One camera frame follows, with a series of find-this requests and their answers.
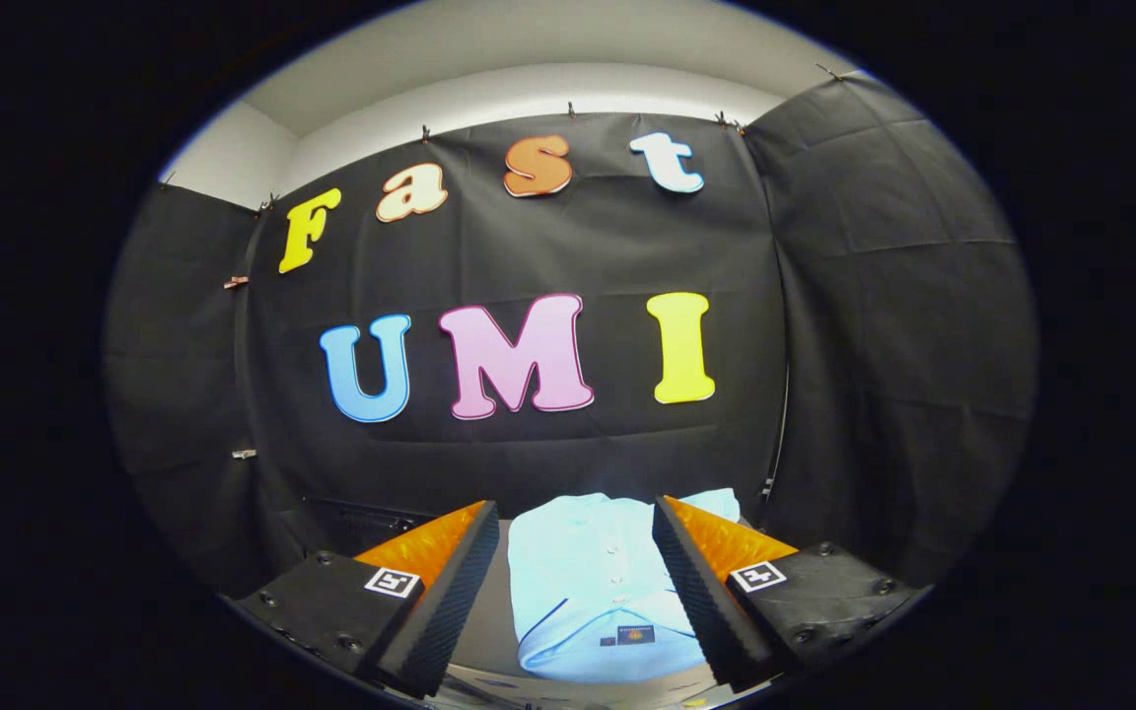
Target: screw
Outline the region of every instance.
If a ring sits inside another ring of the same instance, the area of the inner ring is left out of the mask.
[[[362,651],[362,644],[357,642],[357,638],[351,637],[348,634],[340,634],[335,637],[335,642],[340,643],[343,650],[352,651],[353,653],[360,653]]]

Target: blue letter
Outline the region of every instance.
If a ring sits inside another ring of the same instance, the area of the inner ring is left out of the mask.
[[[699,174],[688,174],[682,169],[677,158],[691,157],[691,148],[685,143],[675,143],[668,133],[653,133],[643,139],[630,141],[630,150],[638,150],[648,159],[648,170],[651,179],[660,187],[673,192],[695,192],[704,185],[704,178]]]
[[[327,352],[327,376],[333,387],[335,407],[359,423],[386,423],[401,414],[410,399],[410,374],[407,373],[406,332],[410,317],[400,314],[384,316],[370,324],[370,335],[379,341],[384,358],[384,392],[370,396],[357,384],[357,359],[353,345],[361,335],[353,326],[331,328],[318,339]]]

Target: pink letter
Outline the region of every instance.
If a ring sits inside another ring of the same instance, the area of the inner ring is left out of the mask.
[[[534,408],[543,412],[582,409],[594,401],[594,391],[580,378],[577,359],[577,314],[579,295],[543,295],[528,307],[519,341],[511,345],[506,333],[493,323],[482,306],[465,306],[441,317],[441,329],[454,341],[454,361],[459,365],[459,401],[452,412],[460,419],[483,419],[496,412],[498,404],[485,396],[482,373],[499,392],[506,408],[519,412],[524,392],[537,368]]]

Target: folded shirt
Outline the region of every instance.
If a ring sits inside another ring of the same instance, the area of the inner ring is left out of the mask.
[[[680,500],[738,520],[733,490]],[[651,540],[653,511],[653,504],[594,493],[562,495],[511,520],[511,611],[524,670],[630,684],[703,663]]]

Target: letter u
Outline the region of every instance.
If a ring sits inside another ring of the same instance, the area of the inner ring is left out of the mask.
[[[406,332],[410,317],[393,314],[370,324],[370,335],[379,341],[384,359],[384,391],[376,396],[362,392],[357,383],[357,358],[353,345],[361,336],[353,326],[328,329],[318,339],[327,354],[327,377],[335,407],[359,423],[386,423],[406,409],[410,399],[410,374],[407,373]]]

